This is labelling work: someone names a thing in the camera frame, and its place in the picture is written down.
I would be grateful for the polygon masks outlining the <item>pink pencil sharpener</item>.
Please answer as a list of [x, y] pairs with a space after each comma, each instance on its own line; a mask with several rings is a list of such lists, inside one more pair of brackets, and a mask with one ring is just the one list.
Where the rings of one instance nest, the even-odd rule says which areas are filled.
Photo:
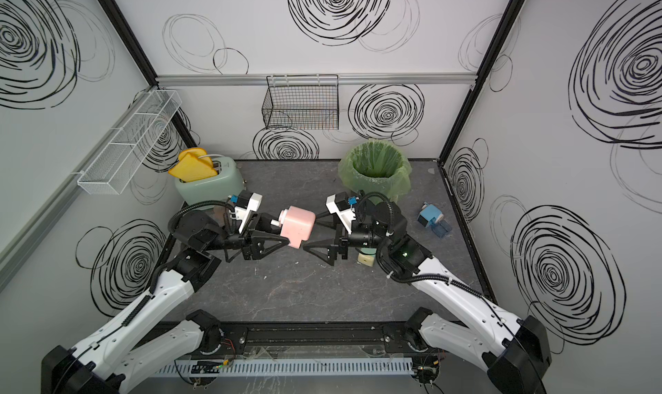
[[295, 206], [282, 210], [279, 215], [280, 235], [289, 240], [289, 246], [299, 249], [310, 239], [315, 225], [315, 213]]

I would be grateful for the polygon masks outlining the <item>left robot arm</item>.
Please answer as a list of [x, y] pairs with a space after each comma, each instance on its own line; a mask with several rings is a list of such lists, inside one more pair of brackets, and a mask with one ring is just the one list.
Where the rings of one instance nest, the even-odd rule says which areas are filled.
[[168, 229], [184, 248], [158, 266], [148, 287], [99, 330], [66, 349], [57, 346], [41, 362], [43, 393], [128, 393], [162, 367], [200, 352], [229, 347], [219, 321], [206, 311], [189, 314], [149, 342], [143, 338], [172, 310], [199, 291], [221, 263], [215, 251], [238, 250], [251, 261], [290, 244], [284, 236], [289, 211], [259, 210], [261, 197], [207, 200], [187, 206]]

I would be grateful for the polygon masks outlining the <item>blue sharpener tray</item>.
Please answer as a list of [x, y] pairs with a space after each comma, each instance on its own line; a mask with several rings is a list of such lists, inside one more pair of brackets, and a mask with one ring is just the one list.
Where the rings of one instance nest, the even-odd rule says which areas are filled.
[[445, 237], [451, 233], [452, 230], [453, 227], [445, 220], [441, 220], [439, 223], [433, 223], [431, 225], [431, 231], [439, 238]]

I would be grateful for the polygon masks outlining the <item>blue sharpener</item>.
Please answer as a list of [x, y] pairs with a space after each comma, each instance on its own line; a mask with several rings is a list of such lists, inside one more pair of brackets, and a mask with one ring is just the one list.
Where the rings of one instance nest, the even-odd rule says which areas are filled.
[[418, 214], [417, 222], [424, 228], [432, 228], [434, 225], [441, 223], [443, 219], [444, 214], [438, 207], [434, 204], [424, 202]]

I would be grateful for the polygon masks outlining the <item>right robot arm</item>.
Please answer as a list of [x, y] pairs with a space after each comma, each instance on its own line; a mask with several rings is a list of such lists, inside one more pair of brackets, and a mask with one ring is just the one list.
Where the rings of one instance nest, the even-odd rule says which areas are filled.
[[304, 250], [329, 265], [349, 249], [373, 249], [374, 261], [389, 280], [411, 285], [455, 316], [448, 321], [420, 309], [408, 322], [417, 352], [439, 348], [484, 371], [501, 393], [544, 393], [552, 364], [548, 332], [534, 316], [507, 311], [451, 273], [408, 232], [400, 208], [386, 195], [346, 192], [327, 197], [322, 218], [334, 219], [335, 236], [308, 242]]

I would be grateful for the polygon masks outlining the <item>green sharpener bottom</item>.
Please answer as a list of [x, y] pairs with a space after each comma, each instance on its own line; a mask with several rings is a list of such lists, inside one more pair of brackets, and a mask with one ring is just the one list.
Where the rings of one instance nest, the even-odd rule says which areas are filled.
[[364, 266], [374, 266], [376, 254], [376, 249], [359, 249], [357, 261]]

